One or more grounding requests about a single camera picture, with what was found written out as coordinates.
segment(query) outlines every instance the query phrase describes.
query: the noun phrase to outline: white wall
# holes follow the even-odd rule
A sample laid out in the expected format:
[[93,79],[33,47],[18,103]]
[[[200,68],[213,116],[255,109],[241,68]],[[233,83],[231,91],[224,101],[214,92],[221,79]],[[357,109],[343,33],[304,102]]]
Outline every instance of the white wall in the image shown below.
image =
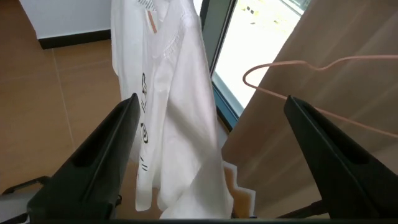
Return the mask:
[[111,0],[20,0],[38,39],[106,30]]

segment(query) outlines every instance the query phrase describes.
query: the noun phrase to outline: floor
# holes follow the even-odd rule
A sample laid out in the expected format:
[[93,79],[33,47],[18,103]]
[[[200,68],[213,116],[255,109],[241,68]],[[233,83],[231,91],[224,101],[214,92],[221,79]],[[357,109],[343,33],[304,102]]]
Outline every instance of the floor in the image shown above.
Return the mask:
[[[0,30],[2,192],[51,176],[120,101],[120,94],[109,40],[42,50],[17,0],[0,1]],[[158,218],[156,208],[135,211],[136,170],[128,164],[118,218]]]

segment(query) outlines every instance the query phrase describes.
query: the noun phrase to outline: beige curtain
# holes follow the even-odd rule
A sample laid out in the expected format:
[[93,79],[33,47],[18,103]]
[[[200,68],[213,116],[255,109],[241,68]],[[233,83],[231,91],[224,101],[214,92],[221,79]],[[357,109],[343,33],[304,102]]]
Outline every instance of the beige curtain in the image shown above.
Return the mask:
[[[276,61],[324,66],[369,54],[398,54],[398,1],[313,0]],[[323,73],[298,65],[270,68],[260,86],[398,133],[397,61],[347,62]],[[256,191],[255,215],[262,218],[321,199],[283,105],[257,91],[223,147],[224,159],[238,167],[238,185]],[[329,119],[398,173],[398,139]]]

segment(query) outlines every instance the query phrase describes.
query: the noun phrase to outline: window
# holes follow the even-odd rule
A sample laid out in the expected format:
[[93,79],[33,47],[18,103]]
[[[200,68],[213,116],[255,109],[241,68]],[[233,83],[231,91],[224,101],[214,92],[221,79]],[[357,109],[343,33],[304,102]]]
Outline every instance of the window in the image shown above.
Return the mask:
[[[273,62],[310,0],[203,0],[203,40],[219,116],[232,129],[254,94],[242,82],[253,66]],[[248,81],[258,85],[265,70]]]

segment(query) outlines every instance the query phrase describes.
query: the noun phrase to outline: curtain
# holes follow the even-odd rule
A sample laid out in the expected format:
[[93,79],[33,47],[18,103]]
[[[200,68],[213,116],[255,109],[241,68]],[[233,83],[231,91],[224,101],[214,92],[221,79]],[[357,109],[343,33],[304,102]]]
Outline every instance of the curtain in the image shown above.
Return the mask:
[[[275,61],[321,67],[350,55],[398,54],[397,41],[398,1],[312,0]],[[299,65],[270,68],[259,86],[398,133],[397,61],[343,62],[321,73]],[[223,146],[224,160],[238,167],[238,185],[256,191],[254,214],[261,218],[321,199],[283,105],[255,92]],[[328,119],[398,173],[398,139]]]

